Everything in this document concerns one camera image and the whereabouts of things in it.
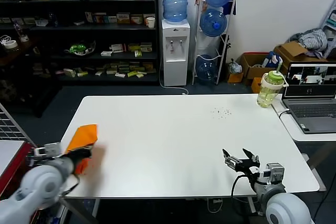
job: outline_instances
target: laptop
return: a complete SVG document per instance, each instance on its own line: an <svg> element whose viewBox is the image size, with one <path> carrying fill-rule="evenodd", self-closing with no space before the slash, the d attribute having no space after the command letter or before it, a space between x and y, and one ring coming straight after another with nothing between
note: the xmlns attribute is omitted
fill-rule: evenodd
<svg viewBox="0 0 336 224"><path fill-rule="evenodd" d="M282 101L304 134L336 133L336 62L292 62Z"/></svg>

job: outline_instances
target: green bottle cap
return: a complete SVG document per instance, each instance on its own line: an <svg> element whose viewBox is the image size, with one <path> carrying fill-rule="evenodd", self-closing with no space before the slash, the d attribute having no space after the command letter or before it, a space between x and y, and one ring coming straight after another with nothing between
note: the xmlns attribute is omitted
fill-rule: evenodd
<svg viewBox="0 0 336 224"><path fill-rule="evenodd" d="M277 72L276 70L270 71L268 73L268 78L272 81L280 81L283 80L282 74L280 72Z"/></svg>

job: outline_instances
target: metal grid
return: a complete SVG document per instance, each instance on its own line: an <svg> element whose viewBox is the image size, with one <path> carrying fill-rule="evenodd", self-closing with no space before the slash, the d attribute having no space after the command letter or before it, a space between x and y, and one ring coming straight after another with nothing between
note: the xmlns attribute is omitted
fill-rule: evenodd
<svg viewBox="0 0 336 224"><path fill-rule="evenodd" d="M23 129L12 118L8 111L0 103L0 140L21 140L26 141L37 148L37 145L23 131Z"/></svg>

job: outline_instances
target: laptop keyboard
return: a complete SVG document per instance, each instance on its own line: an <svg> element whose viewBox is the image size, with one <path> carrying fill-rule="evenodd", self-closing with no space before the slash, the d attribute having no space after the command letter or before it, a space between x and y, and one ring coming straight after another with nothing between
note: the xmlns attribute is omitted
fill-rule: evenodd
<svg viewBox="0 0 336 224"><path fill-rule="evenodd" d="M298 118L316 118L332 116L336 118L335 104L300 104L288 106Z"/></svg>

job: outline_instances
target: laptop screen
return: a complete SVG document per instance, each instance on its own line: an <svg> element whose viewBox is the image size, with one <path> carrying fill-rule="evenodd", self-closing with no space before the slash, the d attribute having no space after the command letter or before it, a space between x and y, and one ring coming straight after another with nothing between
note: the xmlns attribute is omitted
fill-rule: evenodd
<svg viewBox="0 0 336 224"><path fill-rule="evenodd" d="M328 98L336 95L336 63L292 63L285 98Z"/></svg>

